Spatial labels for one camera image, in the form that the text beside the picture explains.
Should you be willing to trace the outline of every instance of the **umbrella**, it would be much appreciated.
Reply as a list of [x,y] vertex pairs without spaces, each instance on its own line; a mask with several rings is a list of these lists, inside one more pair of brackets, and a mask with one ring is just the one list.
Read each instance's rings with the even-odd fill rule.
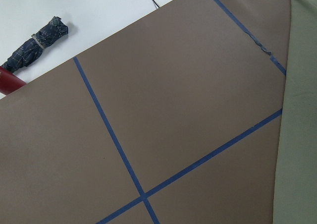
[[59,17],[53,17],[45,27],[33,34],[31,39],[13,52],[1,67],[13,73],[19,68],[29,66],[40,57],[45,48],[66,34],[68,34],[68,27],[61,22]]

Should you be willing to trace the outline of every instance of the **blue tape line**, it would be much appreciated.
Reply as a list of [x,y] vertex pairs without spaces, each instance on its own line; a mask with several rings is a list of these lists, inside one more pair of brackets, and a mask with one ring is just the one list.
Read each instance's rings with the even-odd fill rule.
[[119,154],[120,154],[120,156],[121,156],[121,158],[122,158],[122,160],[123,160],[123,162],[128,170],[128,172],[129,172],[129,174],[134,182],[134,185],[136,186],[136,188],[140,194],[140,197],[143,200],[143,202],[144,202],[144,204],[145,204],[145,206],[146,206],[146,208],[147,208],[147,210],[148,210],[148,212],[153,220],[153,223],[159,224],[158,218],[155,215],[155,212],[154,212],[152,206],[150,205],[149,201],[147,200],[145,192],[144,192],[134,170],[132,169],[132,166],[131,166],[126,154],[124,153],[123,148],[121,147],[121,145],[117,139],[117,136],[115,135],[115,133],[110,125],[110,122],[108,121],[106,114],[105,114],[104,110],[102,109],[102,107],[97,99],[97,96],[96,96],[93,88],[91,87],[91,85],[86,77],[86,74],[85,74],[83,68],[81,67],[77,57],[74,57],[73,60],[75,61],[77,69],[78,69],[82,79],[84,80],[84,83],[85,83],[85,85],[90,93],[90,96],[92,97],[92,99],[97,107],[97,110],[98,110],[102,120],[104,121],[104,124],[105,124],[105,126],[106,126],[106,128],[107,128],[107,130],[108,130],[108,132],[109,132],[109,134],[110,134],[110,136],[111,136],[111,138],[112,138],[112,140],[113,140],[113,142],[114,142],[114,144],[115,144],[115,146],[116,146],[116,148],[117,148],[117,150],[118,150],[118,152],[119,152]]
[[211,158],[215,157],[216,155],[220,154],[221,152],[223,152],[224,150],[228,149],[229,147],[231,147],[232,145],[236,144],[237,142],[241,141],[243,138],[247,137],[248,135],[252,134],[253,132],[255,132],[256,130],[260,129],[261,127],[263,127],[264,125],[268,124],[270,121],[274,120],[275,118],[279,117],[282,114],[282,109],[273,113],[271,116],[267,117],[266,119],[260,121],[258,124],[256,124],[255,126],[251,127],[250,129],[246,130],[245,132],[243,132],[242,134],[236,136],[235,138],[233,138],[232,140],[228,141],[227,143],[225,143],[224,145],[218,147],[217,149],[215,149],[214,151],[210,152],[208,155],[202,157],[200,160],[192,163],[190,166],[184,168],[182,171],[178,172],[177,174],[175,174],[174,176],[172,176],[171,178],[167,179],[166,181],[162,182],[161,184],[159,184],[158,186],[154,187],[153,189],[151,189],[150,191],[148,191],[146,193],[147,197],[152,196],[153,194],[157,193],[158,191],[162,190],[163,188],[165,188],[166,186],[170,185],[171,183],[175,182],[176,180],[178,180],[179,178],[183,177],[184,175],[186,175],[187,173],[189,173],[190,171],[194,170],[195,168],[199,167],[200,165],[202,165],[203,163],[209,161]]
[[263,52],[270,56],[270,60],[277,66],[277,68],[284,75],[286,75],[286,69],[281,65],[280,62],[277,61],[277,59],[273,56],[272,52],[265,48],[265,46],[236,18],[236,16],[233,15],[232,12],[230,12],[229,9],[227,9],[227,7],[220,0],[214,1],[242,29],[243,32],[245,32],[251,37],[251,39],[255,42],[255,44],[257,44],[261,48]]
[[138,197],[134,199],[132,202],[128,203],[127,205],[123,206],[122,208],[118,209],[114,213],[110,214],[108,217],[102,219],[101,221],[97,222],[96,224],[106,224],[110,222],[111,220],[115,219],[116,217],[120,216],[125,211],[128,211],[129,209],[133,208],[137,204],[142,202],[142,198]]

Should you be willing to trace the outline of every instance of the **white surface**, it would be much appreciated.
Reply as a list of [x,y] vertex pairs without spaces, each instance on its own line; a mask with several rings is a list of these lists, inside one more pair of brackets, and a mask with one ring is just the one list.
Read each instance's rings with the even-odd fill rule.
[[0,7],[0,65],[53,16],[69,27],[69,35],[15,73],[27,83],[156,9],[151,0],[0,0]]

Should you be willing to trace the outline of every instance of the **red cylinder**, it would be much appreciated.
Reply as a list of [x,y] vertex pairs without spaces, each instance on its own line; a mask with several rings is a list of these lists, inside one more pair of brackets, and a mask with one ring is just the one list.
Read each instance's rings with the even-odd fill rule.
[[0,92],[8,95],[26,83],[0,66]]

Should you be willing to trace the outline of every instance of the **olive green fabric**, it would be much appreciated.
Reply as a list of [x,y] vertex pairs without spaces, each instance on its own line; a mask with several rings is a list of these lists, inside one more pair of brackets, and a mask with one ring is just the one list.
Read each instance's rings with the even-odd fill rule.
[[317,0],[291,0],[274,224],[317,223]]

